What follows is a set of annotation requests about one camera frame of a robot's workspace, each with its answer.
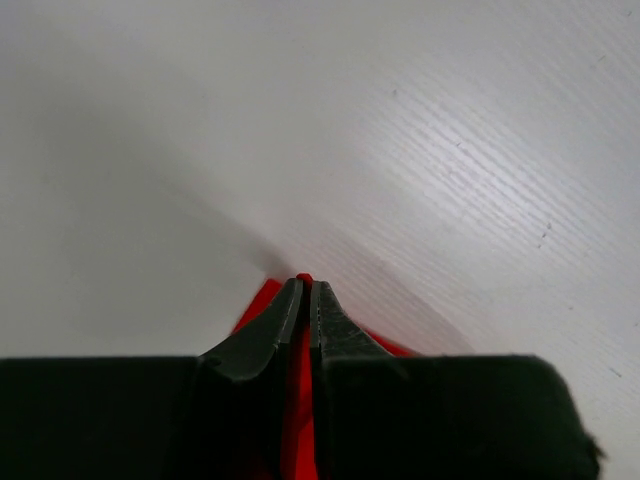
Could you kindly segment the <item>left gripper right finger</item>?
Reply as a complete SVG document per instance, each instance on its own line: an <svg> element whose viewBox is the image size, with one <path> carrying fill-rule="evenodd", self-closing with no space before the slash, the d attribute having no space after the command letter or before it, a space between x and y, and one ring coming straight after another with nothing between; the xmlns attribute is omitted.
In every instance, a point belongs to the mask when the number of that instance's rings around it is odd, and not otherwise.
<svg viewBox="0 0 640 480"><path fill-rule="evenodd" d="M528 355L397 356L310 292L322 479L596 479L600 450L570 390Z"/></svg>

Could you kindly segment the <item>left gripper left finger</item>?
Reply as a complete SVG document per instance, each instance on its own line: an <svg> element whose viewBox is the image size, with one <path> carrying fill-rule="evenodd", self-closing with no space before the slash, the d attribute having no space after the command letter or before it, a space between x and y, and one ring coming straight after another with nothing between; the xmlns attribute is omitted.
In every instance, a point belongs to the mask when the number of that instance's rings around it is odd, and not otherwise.
<svg viewBox="0 0 640 480"><path fill-rule="evenodd" d="M287 280L199 356L3 360L2 477L279 478L303 296L303 282Z"/></svg>

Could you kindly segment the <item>red t shirt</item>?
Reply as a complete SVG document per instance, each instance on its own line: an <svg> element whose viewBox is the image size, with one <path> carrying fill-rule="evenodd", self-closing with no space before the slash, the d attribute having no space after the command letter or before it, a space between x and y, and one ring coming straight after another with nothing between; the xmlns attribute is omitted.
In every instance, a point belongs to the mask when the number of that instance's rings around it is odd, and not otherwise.
<svg viewBox="0 0 640 480"><path fill-rule="evenodd" d="M257 291L232 333L241 330L262 313L274 300L283 284L284 281L268 278ZM295 327L287 374L279 479L318 479L315 465L309 313L302 313L301 318ZM367 329L365 332L394 356L417 356L417 352L383 336Z"/></svg>

